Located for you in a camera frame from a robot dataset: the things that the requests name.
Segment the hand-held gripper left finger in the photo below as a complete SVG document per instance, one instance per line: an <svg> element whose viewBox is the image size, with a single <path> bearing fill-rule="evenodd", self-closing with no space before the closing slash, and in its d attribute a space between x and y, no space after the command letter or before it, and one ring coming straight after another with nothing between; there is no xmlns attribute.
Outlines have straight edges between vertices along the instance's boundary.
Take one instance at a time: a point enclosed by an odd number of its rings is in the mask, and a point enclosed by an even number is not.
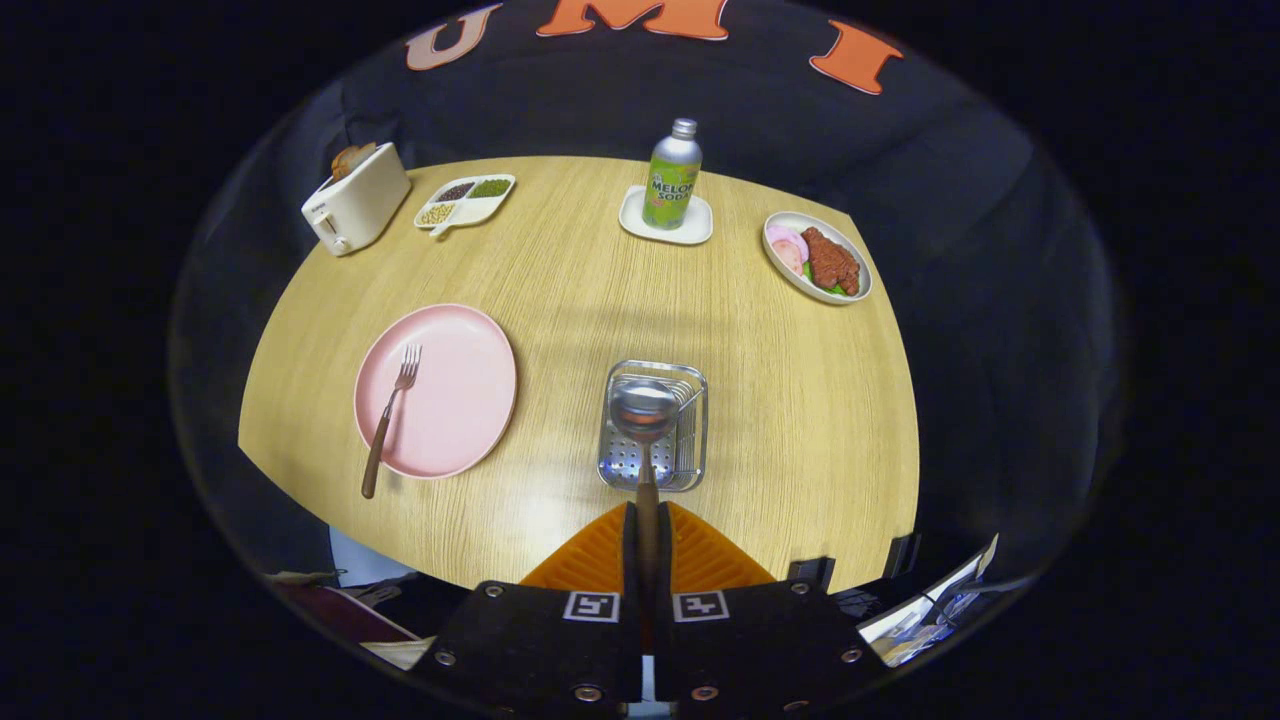
<svg viewBox="0 0 1280 720"><path fill-rule="evenodd" d="M643 697L635 507L622 503L547 560L559 584L488 580L410 675L488 716L623 716Z"/></svg>

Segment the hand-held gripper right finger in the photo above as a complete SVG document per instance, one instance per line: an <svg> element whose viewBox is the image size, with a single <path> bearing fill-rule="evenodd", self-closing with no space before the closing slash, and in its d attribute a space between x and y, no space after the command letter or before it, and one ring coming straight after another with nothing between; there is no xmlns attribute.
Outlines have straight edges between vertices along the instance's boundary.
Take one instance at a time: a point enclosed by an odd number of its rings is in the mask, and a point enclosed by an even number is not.
<svg viewBox="0 0 1280 720"><path fill-rule="evenodd" d="M890 670L829 593L835 560L791 564L776 582L689 584L739 570L717 530L663 502L666 583L655 611L655 698L676 716L809 716L883 685Z"/></svg>

